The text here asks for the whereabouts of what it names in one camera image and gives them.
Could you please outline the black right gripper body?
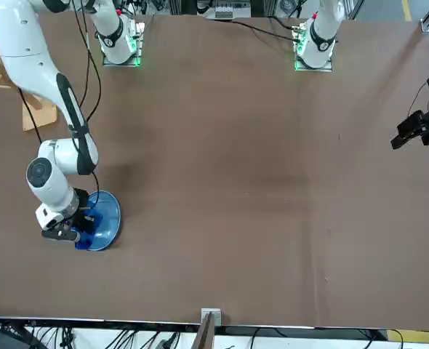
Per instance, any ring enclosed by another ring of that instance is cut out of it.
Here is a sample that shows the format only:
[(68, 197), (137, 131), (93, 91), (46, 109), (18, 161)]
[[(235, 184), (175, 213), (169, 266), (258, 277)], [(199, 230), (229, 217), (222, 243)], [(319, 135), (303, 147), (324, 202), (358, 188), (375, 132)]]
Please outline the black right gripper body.
[(64, 223), (69, 226), (82, 227), (86, 220), (89, 194), (86, 190), (72, 188), (72, 199), (64, 209)]

